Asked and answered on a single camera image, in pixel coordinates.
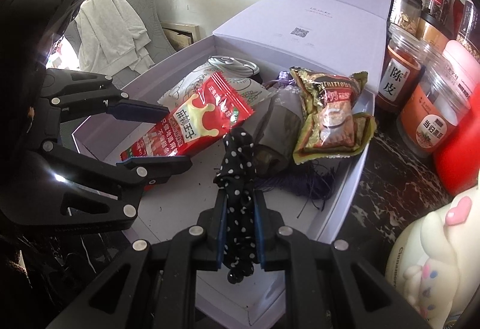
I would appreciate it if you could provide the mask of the orange label jar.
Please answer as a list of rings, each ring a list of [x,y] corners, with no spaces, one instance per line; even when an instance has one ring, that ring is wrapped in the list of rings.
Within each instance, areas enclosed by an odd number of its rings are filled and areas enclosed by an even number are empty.
[[[400,137],[419,158],[435,152],[470,109],[454,74],[444,57],[429,60],[397,118]]]

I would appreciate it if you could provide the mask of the red lidded container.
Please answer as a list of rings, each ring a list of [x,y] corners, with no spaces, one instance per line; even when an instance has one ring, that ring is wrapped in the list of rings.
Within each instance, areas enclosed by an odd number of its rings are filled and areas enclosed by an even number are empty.
[[[445,142],[433,153],[440,182],[455,196],[477,184],[479,172],[479,62],[451,40],[442,55],[451,63],[455,84],[467,97],[470,109]]]

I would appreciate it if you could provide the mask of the white astronaut thermos jug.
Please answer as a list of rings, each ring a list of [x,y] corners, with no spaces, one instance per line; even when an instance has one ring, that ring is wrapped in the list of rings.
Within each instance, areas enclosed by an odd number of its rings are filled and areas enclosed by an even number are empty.
[[[479,186],[411,223],[385,279],[432,328],[454,323],[479,287]]]

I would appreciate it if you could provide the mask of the red snack packet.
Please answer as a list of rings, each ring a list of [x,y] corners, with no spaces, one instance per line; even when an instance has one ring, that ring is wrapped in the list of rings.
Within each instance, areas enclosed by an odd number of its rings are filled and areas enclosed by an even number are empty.
[[[199,91],[132,146],[120,153],[120,160],[131,157],[192,157],[208,148],[231,129],[246,121],[254,110],[233,89],[219,100],[210,92]]]

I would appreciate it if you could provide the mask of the black polka dot hair band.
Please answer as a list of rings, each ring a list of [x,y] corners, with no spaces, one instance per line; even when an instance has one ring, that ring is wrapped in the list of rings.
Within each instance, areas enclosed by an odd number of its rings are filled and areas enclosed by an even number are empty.
[[[226,199],[223,264],[229,269],[227,280],[237,284],[253,275],[254,265],[258,263],[254,207],[254,142],[245,129],[235,127],[224,135],[223,144],[224,158],[214,183]]]

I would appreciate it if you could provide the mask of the clear jar with nuts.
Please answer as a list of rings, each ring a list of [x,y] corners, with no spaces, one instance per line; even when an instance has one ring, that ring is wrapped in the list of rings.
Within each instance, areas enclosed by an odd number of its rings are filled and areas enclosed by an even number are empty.
[[[415,36],[422,10],[422,0],[393,0],[390,23]]]

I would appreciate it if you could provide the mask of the orange peel jar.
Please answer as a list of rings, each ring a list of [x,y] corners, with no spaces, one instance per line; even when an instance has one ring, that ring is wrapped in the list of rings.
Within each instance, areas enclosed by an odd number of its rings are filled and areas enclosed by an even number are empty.
[[[406,30],[390,24],[377,107],[398,114],[413,92],[425,59],[424,43]]]

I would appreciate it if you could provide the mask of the wooden picture frame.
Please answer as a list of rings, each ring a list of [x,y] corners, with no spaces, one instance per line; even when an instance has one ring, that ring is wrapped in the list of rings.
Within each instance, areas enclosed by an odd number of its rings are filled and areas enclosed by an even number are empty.
[[[189,47],[201,39],[197,25],[162,21],[161,26],[169,43],[176,51]]]

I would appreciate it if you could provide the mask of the white garment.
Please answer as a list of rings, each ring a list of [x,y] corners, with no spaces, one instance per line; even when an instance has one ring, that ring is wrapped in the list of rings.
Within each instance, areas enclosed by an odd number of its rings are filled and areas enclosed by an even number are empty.
[[[80,70],[112,77],[125,68],[143,74],[154,65],[147,29],[126,0],[85,0],[75,23]]]

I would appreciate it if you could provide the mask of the gold cereal packet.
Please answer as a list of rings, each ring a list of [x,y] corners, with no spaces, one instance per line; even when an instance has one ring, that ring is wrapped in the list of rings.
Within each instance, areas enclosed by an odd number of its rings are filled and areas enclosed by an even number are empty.
[[[353,112],[368,73],[341,76],[300,67],[289,72],[299,88],[304,115],[293,151],[295,164],[360,155],[377,129],[373,115]]]

